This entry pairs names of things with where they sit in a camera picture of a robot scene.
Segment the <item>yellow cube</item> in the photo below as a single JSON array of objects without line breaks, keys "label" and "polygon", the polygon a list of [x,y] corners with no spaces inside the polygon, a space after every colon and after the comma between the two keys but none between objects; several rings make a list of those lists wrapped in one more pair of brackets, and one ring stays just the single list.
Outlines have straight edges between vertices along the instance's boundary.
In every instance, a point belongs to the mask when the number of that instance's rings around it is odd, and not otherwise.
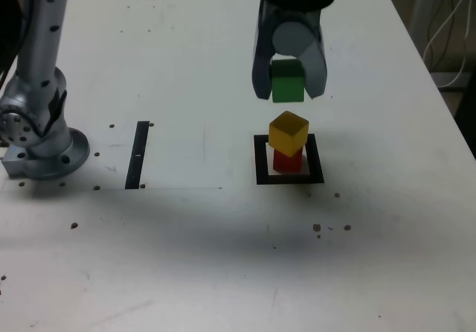
[{"label": "yellow cube", "polygon": [[285,111],[269,124],[268,142],[275,150],[293,157],[307,142],[309,122]]}]

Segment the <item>green cube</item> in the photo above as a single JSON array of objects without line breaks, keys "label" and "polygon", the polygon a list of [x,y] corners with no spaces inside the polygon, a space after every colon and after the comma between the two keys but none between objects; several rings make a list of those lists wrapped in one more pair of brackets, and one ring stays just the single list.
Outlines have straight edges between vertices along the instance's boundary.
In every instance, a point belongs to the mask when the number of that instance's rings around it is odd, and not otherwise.
[{"label": "green cube", "polygon": [[299,60],[273,60],[271,87],[274,103],[302,103],[304,101],[304,70]]}]

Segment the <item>robotic arm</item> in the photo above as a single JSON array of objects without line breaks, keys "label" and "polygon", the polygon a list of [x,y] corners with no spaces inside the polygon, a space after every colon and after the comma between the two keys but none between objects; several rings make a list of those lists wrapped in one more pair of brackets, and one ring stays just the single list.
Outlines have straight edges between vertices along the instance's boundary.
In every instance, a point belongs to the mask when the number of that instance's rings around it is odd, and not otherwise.
[{"label": "robotic arm", "polygon": [[66,1],[25,0],[33,11],[23,30],[30,28],[0,99],[0,134],[10,144],[2,162],[10,177],[58,178],[89,155],[87,138],[66,125],[66,80],[56,67]]},{"label": "robotic arm", "polygon": [[[16,72],[0,98],[0,135],[10,144],[2,162],[10,177],[54,179],[80,167],[87,138],[64,118],[66,80],[56,67],[67,0],[25,0],[32,8]],[[311,98],[324,93],[327,67],[321,9],[334,0],[261,0],[252,81],[257,97],[271,94],[271,59],[297,57]]]},{"label": "robotic arm", "polygon": [[321,10],[334,0],[261,0],[254,49],[253,87],[257,97],[271,94],[271,59],[278,53],[299,59],[311,98],[324,93],[327,66]]}]

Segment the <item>table surface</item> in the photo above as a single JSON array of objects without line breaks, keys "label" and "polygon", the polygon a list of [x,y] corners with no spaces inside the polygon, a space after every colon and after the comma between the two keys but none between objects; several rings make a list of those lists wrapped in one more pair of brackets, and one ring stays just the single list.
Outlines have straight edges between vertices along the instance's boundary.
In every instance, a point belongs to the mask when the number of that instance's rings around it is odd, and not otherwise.
[{"label": "table surface", "polygon": [[[475,331],[475,161],[391,1],[325,9],[326,93],[288,104],[254,96],[258,4],[69,0],[58,66],[91,156],[1,171],[1,331]],[[287,109],[325,184],[256,186],[253,135]]]}]

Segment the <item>black square outline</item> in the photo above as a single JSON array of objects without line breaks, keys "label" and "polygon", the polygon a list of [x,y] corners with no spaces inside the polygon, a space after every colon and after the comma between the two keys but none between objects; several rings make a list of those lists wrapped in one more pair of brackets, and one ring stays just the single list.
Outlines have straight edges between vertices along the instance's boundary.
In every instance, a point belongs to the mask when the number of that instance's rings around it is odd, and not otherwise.
[{"label": "black square outline", "polygon": [[306,175],[270,176],[268,173],[268,157],[266,155],[266,142],[268,142],[268,135],[254,135],[253,138],[257,185],[310,185],[324,183],[318,145],[316,144],[313,133],[310,133],[307,136],[306,155],[309,174]]}]

